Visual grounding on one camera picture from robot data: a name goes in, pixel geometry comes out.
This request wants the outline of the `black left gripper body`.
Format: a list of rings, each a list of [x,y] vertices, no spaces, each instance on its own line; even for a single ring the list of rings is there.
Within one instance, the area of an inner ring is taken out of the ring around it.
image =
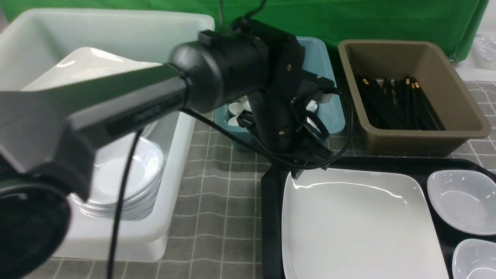
[[[326,169],[337,159],[324,145],[330,136],[328,129],[307,109],[312,101],[329,102],[336,92],[331,79],[303,71],[292,90],[250,95],[251,110],[241,112],[237,122],[253,136],[252,148],[297,178],[303,170]]]

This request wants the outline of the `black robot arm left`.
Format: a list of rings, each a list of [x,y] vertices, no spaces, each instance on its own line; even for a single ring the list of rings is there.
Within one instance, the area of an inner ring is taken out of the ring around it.
[[[19,279],[58,249],[67,196],[90,195],[102,147],[181,111],[292,172],[337,159],[307,124],[333,81],[302,69],[296,37],[249,16],[205,30],[170,62],[39,91],[1,92],[1,278]]]

